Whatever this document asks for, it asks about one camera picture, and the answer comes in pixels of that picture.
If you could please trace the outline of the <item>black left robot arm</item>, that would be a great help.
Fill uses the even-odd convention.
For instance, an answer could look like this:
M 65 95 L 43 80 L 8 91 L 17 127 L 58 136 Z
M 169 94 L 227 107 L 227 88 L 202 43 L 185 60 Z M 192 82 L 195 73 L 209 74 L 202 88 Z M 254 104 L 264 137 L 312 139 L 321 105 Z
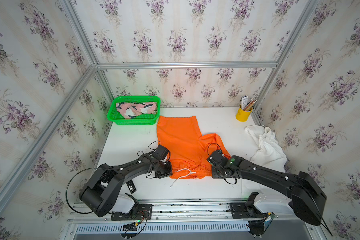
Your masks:
M 80 190 L 79 200 L 90 209 L 89 214 L 103 217 L 115 206 L 121 188 L 127 182 L 152 172 L 156 179 L 170 177 L 173 174 L 170 157 L 170 150 L 158 145 L 150 152 L 139 155 L 136 160 L 122 165 L 102 164 L 96 168 L 84 169 L 76 175 L 88 170 L 95 172 Z

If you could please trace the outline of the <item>pink shark print shorts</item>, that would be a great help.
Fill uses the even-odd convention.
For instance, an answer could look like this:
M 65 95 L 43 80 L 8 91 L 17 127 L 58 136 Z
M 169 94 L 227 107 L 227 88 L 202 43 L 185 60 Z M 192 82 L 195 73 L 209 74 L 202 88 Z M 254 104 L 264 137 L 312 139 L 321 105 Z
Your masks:
M 133 119 L 141 115 L 155 115 L 158 110 L 156 102 L 147 103 L 116 103 L 116 110 L 124 119 Z

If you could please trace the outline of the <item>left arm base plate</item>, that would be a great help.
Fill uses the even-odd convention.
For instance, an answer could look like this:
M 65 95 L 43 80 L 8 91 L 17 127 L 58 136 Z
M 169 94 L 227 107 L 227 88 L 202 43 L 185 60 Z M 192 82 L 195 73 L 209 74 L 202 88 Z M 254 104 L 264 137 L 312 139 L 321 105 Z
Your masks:
M 141 204 L 129 194 L 119 195 L 110 210 L 112 221 L 151 220 L 152 212 L 152 204 Z

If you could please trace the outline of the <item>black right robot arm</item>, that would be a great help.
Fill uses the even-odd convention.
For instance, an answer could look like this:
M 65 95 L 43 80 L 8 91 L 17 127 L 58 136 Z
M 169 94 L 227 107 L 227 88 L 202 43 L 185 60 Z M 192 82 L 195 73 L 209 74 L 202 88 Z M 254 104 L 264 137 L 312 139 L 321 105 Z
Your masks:
M 295 175 L 278 172 L 239 156 L 228 159 L 222 150 L 210 153 L 207 161 L 223 179 L 249 180 L 281 193 L 290 199 L 288 206 L 300 220 L 329 230 L 323 218 L 327 196 L 308 173 L 299 172 Z

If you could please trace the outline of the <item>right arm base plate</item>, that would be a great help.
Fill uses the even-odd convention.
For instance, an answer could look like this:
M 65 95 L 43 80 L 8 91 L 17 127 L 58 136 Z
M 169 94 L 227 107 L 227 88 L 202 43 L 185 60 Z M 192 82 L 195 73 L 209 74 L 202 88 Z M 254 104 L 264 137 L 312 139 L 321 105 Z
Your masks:
M 269 216 L 271 213 L 262 213 L 255 207 L 255 199 L 258 195 L 258 192 L 253 192 L 246 202 L 230 203 L 229 211 L 233 219 L 264 219 Z

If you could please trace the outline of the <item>orange shorts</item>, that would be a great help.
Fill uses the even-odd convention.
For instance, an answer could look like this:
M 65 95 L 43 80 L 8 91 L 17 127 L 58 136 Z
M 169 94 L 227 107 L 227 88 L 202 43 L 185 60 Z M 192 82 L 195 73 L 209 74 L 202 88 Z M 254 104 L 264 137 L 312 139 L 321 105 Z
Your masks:
M 170 178 L 174 183 L 179 180 L 211 177 L 212 165 L 208 158 L 216 150 L 221 150 L 228 159 L 231 157 L 218 134 L 202 135 L 195 116 L 160 116 L 157 137 L 160 144 L 170 151 L 168 156 L 173 169 Z

